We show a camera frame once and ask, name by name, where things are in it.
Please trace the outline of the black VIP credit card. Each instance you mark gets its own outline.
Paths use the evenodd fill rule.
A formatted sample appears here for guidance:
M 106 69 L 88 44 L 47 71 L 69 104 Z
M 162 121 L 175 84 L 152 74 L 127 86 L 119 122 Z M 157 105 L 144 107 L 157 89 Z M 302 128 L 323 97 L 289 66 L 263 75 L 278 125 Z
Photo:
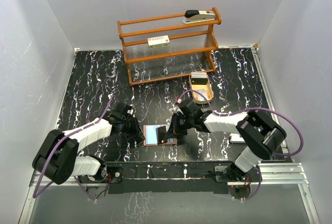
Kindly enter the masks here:
M 156 129 L 157 134 L 157 145 L 162 145 L 168 142 L 167 138 L 165 137 L 167 134 L 166 126 L 160 126 Z

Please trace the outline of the pink leather card holder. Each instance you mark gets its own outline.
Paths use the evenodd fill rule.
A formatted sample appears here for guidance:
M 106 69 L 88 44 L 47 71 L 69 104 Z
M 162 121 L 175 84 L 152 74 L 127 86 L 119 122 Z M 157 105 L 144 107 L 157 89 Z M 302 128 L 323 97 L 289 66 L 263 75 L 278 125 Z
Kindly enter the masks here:
M 177 145 L 176 138 L 169 138 L 166 141 L 158 140 L 158 131 L 159 127 L 165 127 L 167 131 L 170 127 L 170 124 L 157 124 L 157 125 L 144 125 L 143 126 L 143 134 L 145 140 L 143 141 L 144 146 L 161 146 L 161 145 Z

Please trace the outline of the tan oval plastic tray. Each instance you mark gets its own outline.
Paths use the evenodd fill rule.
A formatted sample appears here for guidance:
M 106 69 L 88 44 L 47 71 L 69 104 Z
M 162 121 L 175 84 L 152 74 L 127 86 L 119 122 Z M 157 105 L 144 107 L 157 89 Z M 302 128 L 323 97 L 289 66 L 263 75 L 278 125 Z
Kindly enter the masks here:
M 206 72 L 192 72 L 189 75 L 190 88 L 194 90 L 193 101 L 203 105 L 214 98 L 212 86 Z

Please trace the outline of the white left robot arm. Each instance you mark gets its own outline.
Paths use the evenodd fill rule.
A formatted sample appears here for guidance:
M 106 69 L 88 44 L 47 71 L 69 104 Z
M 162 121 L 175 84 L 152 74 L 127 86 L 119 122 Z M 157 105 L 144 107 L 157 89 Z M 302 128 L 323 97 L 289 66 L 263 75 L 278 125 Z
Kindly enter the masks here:
M 32 167 L 52 182 L 60 185 L 71 176 L 90 176 L 101 182 L 107 176 L 105 162 L 94 155 L 79 156 L 85 147 L 112 135 L 120 134 L 127 141 L 145 139 L 134 108 L 118 102 L 100 117 L 78 128 L 51 130 L 35 156 Z

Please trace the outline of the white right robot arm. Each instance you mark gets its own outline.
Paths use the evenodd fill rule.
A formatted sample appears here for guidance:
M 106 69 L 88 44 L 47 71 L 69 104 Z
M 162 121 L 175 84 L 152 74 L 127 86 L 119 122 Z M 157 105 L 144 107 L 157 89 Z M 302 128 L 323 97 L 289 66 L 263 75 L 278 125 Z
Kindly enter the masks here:
M 223 171 L 209 172 L 228 180 L 245 180 L 250 170 L 262 160 L 269 160 L 287 137 L 284 129 L 262 110 L 222 116 L 211 110 L 202 110 L 190 99 L 178 103 L 178 107 L 170 126 L 157 129 L 158 140 L 180 138 L 192 128 L 205 133 L 238 134 L 243 138 L 246 148 L 237 158 Z

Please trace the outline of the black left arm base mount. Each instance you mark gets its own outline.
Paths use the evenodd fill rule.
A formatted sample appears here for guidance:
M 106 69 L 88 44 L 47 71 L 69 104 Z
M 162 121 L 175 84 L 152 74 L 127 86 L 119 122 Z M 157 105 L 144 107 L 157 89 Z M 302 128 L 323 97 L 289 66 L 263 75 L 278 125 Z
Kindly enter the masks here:
M 107 166 L 106 179 L 107 185 L 120 184 L 123 181 L 123 168 L 120 166 Z

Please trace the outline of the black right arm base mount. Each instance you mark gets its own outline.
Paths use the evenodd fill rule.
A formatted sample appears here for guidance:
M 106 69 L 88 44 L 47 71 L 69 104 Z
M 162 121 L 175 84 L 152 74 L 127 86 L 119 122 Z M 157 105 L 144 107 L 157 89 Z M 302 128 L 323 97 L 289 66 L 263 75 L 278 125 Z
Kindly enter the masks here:
M 216 166 L 212 171 L 208 171 L 204 175 L 205 178 L 212 178 L 218 183 L 241 181 L 244 176 L 245 173 L 233 164 L 229 166 Z

